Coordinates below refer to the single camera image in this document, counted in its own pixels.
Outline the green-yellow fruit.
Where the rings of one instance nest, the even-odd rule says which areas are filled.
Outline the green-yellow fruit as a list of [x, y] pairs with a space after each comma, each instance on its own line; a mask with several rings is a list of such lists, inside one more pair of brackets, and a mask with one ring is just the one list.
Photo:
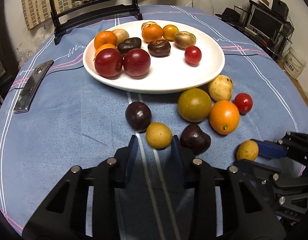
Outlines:
[[211, 111], [210, 96], [202, 89], [193, 88], [181, 93], [177, 109], [179, 115], [188, 122], [201, 122]]

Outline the dark heart-shaped plum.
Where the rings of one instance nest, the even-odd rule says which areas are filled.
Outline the dark heart-shaped plum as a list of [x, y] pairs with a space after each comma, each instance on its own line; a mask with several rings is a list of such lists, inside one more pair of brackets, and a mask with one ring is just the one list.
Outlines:
[[197, 124], [189, 124], [181, 134], [180, 144], [184, 148], [190, 149], [194, 155], [200, 155], [211, 146], [211, 138]]

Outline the orange round fruit middle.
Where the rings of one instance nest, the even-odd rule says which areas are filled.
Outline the orange round fruit middle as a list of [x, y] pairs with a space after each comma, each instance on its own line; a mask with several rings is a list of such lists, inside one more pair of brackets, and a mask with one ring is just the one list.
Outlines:
[[221, 100], [211, 108], [209, 122], [211, 127], [221, 135], [232, 133], [239, 124], [240, 114], [236, 105], [230, 101]]

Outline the yellow spotted fruit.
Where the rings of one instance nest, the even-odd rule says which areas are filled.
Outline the yellow spotted fruit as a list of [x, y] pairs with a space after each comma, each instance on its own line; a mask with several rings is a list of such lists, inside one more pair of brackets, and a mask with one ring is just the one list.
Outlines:
[[219, 102], [222, 100], [231, 100], [233, 86], [234, 83], [230, 77], [226, 75], [218, 75], [208, 83], [207, 88], [211, 99], [215, 102]]

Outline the white bucket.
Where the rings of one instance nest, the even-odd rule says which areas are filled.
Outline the white bucket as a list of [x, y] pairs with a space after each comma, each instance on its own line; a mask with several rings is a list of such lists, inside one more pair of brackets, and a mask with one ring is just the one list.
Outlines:
[[293, 78], [297, 79], [300, 74], [303, 72], [307, 63], [293, 50], [292, 47], [289, 48], [289, 51], [283, 62], [283, 68], [285, 71]]

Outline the black smartphone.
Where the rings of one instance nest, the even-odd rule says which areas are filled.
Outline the black smartphone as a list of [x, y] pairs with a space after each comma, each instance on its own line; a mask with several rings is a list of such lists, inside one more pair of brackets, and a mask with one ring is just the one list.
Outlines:
[[19, 93], [18, 100], [13, 109], [14, 114], [26, 113], [29, 111], [38, 87], [53, 63], [53, 60], [48, 60], [34, 69], [25, 86]]

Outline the computer monitor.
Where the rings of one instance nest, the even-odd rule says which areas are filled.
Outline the computer monitor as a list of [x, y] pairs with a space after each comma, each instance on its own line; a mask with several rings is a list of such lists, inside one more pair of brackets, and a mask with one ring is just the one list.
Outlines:
[[248, 25], [255, 29], [258, 33], [261, 33], [272, 40], [277, 38], [277, 35], [283, 27], [280, 20], [260, 8], [254, 8]]

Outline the dark water chestnut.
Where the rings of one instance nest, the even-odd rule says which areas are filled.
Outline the dark water chestnut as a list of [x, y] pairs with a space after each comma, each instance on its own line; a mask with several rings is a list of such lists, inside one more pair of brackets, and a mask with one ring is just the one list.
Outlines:
[[141, 48], [142, 40], [138, 37], [127, 38], [123, 42], [117, 45], [117, 50], [122, 54], [126, 55], [130, 50]]

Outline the small yellow-brown fruit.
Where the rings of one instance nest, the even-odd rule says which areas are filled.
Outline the small yellow-brown fruit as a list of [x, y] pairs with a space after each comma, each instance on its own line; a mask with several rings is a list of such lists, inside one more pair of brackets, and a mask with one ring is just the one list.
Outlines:
[[246, 159], [249, 161], [255, 161], [258, 157], [258, 153], [258, 144], [253, 140], [247, 140], [240, 144], [236, 153], [236, 158], [237, 160]]

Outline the small yellow fruit hidden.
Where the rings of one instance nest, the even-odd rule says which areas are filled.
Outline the small yellow fruit hidden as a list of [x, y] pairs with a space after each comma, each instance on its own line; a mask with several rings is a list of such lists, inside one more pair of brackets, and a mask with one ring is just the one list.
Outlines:
[[147, 127], [146, 141], [151, 148], [166, 148], [172, 142], [172, 132], [165, 124], [153, 122]]

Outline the round goldfish screen stand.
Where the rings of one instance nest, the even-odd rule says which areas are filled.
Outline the round goldfish screen stand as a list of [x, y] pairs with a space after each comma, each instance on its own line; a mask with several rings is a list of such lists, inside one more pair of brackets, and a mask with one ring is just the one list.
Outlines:
[[101, 9], [87, 12], [83, 15], [75, 16], [74, 18], [69, 19], [65, 23], [60, 23], [59, 18], [65, 16], [66, 14], [75, 12], [77, 10], [81, 10], [83, 8], [92, 5], [105, 3], [113, 0], [70, 0], [70, 1], [79, 1], [82, 2], [82, 4], [58, 14], [56, 11], [55, 1], [49, 0], [51, 6], [51, 19], [54, 24], [54, 44], [56, 46], [60, 43], [62, 37], [70, 33], [70, 31], [74, 27], [97, 20], [99, 18], [106, 18], [113, 15], [124, 15], [124, 16], [131, 15], [134, 16], [137, 20], [143, 19], [142, 13], [140, 12], [140, 7], [138, 6], [138, 0], [132, 0], [130, 5], [119, 4], [110, 7], [104, 7]]

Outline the black speaker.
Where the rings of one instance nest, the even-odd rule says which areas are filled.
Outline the black speaker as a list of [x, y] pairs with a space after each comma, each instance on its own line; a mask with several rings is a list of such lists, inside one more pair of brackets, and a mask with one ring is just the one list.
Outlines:
[[271, 10], [284, 20], [288, 18], [289, 8], [287, 4], [281, 0], [273, 0]]

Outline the small orange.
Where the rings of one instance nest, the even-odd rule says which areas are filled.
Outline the small orange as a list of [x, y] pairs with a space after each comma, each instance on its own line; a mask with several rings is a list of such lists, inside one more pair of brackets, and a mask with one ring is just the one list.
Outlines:
[[96, 57], [102, 50], [107, 49], [107, 48], [116, 49], [117, 47], [110, 43], [103, 44], [95, 51], [94, 57]]

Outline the white oval plate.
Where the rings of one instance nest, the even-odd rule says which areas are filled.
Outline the white oval plate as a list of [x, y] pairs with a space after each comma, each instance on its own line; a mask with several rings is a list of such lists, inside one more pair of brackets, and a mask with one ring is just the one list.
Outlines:
[[131, 77], [122, 70], [117, 77], [107, 79], [100, 76], [94, 67], [94, 41], [91, 40], [83, 52], [85, 70], [94, 79], [108, 86], [124, 91], [144, 94], [168, 94], [202, 86], [217, 77], [224, 68], [225, 55], [220, 45], [203, 31], [178, 22], [154, 20], [160, 27], [172, 24], [180, 31], [188, 31], [196, 37], [196, 46], [202, 52], [202, 59], [196, 67], [185, 61], [185, 51], [171, 45], [167, 57], [151, 56], [149, 72], [142, 78]]

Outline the red tomato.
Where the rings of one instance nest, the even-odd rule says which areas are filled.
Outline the red tomato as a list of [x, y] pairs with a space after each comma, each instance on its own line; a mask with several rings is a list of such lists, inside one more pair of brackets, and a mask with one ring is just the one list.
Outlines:
[[185, 49], [185, 61], [189, 64], [198, 64], [202, 58], [202, 52], [197, 46], [189, 46]]
[[239, 93], [234, 98], [234, 104], [241, 114], [247, 114], [253, 107], [252, 97], [247, 93]]

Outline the large mandarin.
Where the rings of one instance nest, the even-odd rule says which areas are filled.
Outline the large mandarin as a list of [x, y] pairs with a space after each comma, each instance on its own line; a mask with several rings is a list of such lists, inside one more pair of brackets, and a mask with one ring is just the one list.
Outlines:
[[163, 36], [162, 28], [157, 24], [146, 25], [142, 29], [142, 37], [145, 42], [159, 40]]
[[117, 36], [112, 31], [101, 31], [94, 38], [94, 48], [99, 49], [102, 45], [112, 44], [117, 45]]

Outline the black metal rack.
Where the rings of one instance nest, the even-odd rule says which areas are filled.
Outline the black metal rack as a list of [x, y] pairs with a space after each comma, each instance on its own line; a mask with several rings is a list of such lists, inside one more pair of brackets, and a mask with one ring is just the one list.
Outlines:
[[216, 16], [254, 41], [276, 62], [282, 58], [285, 46], [292, 44], [294, 26], [283, 1], [273, 0], [268, 7], [262, 1], [249, 0], [246, 10], [234, 6]]

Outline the large tan round fruit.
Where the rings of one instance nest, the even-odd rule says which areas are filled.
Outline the large tan round fruit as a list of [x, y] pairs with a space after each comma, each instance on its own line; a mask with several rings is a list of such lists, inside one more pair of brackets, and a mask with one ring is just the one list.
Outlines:
[[196, 44], [196, 37], [188, 31], [179, 31], [175, 33], [173, 41], [178, 49], [185, 50], [187, 47]]

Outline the yellow-orange fruit front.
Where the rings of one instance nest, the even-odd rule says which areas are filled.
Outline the yellow-orange fruit front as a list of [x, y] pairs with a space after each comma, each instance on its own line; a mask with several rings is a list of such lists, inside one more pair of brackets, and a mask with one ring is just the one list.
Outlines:
[[168, 24], [162, 29], [162, 32], [163, 38], [168, 41], [173, 41], [174, 35], [179, 32], [179, 29], [173, 24]]

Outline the blue striped tablecloth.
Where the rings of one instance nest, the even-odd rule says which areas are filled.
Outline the blue striped tablecloth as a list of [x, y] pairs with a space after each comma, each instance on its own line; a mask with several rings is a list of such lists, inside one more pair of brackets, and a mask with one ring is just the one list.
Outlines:
[[[195, 27], [211, 36], [225, 53], [222, 73], [232, 78], [234, 93], [253, 98], [251, 112], [227, 136], [208, 121], [201, 129], [211, 147], [201, 158], [227, 168], [237, 146], [249, 139], [275, 141], [287, 131], [308, 133], [308, 108], [287, 75], [261, 49], [234, 28], [199, 9], [175, 5], [141, 8], [145, 20], [167, 20]], [[89, 168], [128, 145], [133, 130], [125, 119], [130, 102], [142, 100], [153, 120], [180, 135], [186, 122], [177, 111], [178, 94], [124, 92], [91, 77], [82, 54], [100, 31], [132, 21], [115, 17], [72, 30], [60, 44], [50, 37], [22, 67], [0, 109], [0, 215], [19, 237], [32, 214], [74, 165]], [[47, 71], [29, 111], [14, 114], [19, 93], [34, 69], [48, 61]], [[180, 182], [169, 149], [152, 150], [143, 134], [132, 180], [116, 191], [122, 239], [187, 239], [193, 191]]]

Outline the dark round plum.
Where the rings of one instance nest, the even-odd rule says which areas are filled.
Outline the dark round plum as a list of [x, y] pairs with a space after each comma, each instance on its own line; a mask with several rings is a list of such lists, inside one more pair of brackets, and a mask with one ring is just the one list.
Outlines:
[[135, 101], [127, 107], [125, 118], [136, 132], [144, 132], [151, 123], [152, 113], [145, 103]]

